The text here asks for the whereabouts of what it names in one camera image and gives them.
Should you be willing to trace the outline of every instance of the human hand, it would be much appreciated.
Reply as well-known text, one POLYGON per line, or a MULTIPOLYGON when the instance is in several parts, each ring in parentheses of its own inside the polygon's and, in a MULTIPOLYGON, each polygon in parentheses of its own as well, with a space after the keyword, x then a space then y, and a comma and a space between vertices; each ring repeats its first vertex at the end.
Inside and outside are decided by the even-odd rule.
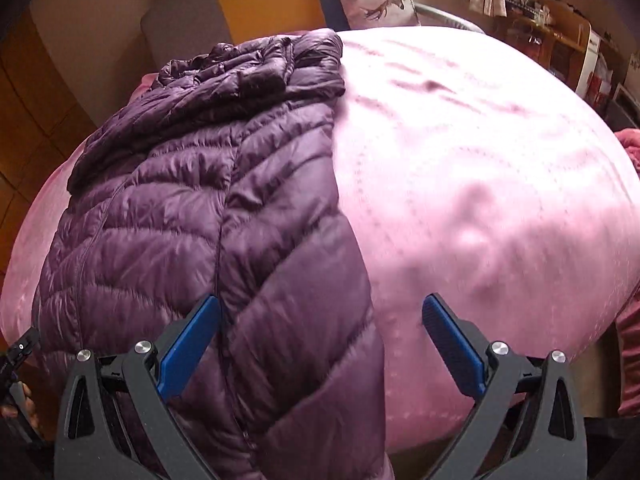
MULTIPOLYGON (((35 402, 31 399, 31 389, 24 383, 20 384, 22 385, 24 397, 26 398, 26 411, 29 417, 29 423, 34 430, 37 430, 40 425, 40 421, 36 414, 35 402)), ((2 418, 16 418, 18 416, 18 410, 13 406, 0 406, 0 416, 2 416, 2 418)))

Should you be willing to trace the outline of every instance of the blue gripper pad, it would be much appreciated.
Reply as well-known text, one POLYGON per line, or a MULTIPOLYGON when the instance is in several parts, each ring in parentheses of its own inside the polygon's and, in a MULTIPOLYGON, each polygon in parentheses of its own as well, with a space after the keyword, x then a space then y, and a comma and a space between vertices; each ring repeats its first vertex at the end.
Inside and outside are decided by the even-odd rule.
POLYGON ((441 301, 435 294, 424 298, 422 324, 447 365, 460 393, 479 400, 486 390, 484 361, 441 301))
POLYGON ((209 296, 160 363, 158 392, 164 402, 182 393, 219 328, 220 303, 209 296))

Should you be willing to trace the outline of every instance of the purple puffer jacket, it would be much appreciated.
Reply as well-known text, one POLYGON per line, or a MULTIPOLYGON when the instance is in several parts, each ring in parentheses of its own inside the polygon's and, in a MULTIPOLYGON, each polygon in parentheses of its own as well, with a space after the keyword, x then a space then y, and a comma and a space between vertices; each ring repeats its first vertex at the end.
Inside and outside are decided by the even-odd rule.
POLYGON ((223 479, 393 478, 383 345, 332 166, 341 54, 319 30, 166 66, 88 140, 42 269, 38 358, 59 391, 80 349, 126 352, 222 300, 226 328, 171 407, 223 479))

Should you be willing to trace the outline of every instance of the pink bedsheet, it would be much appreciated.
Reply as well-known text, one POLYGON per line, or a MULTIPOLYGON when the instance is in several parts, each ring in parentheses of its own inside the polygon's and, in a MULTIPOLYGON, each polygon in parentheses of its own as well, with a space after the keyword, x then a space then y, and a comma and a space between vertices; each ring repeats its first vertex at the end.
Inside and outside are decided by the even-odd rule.
MULTIPOLYGON (((640 282, 640 183, 584 102, 492 38, 341 36, 334 167, 385 341, 388 447, 405 449, 451 434, 470 407, 421 327, 424 296, 518 352, 575 356, 640 282)), ((8 340, 28 325, 71 164, 18 236, 0 300, 8 340)))

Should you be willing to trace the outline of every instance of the bed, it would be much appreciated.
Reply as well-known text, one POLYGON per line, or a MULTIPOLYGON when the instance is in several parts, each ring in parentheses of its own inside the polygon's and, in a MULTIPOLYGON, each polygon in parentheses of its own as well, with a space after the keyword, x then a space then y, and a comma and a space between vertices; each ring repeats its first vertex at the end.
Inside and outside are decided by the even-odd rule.
MULTIPOLYGON (((401 27, 340 36, 348 90, 334 168, 385 341, 396 468, 425 467, 470 407, 417 317, 434 290, 518 352, 582 356, 586 412, 609 415, 619 354, 601 336, 640 283, 640 183, 616 137, 553 76, 482 34, 401 27)), ((177 48, 204 49, 188 34, 177 39, 177 48)), ((158 65, 173 57, 151 41, 158 65)), ((81 152, 50 177, 18 234, 0 298, 9 343, 31 322, 81 152)))

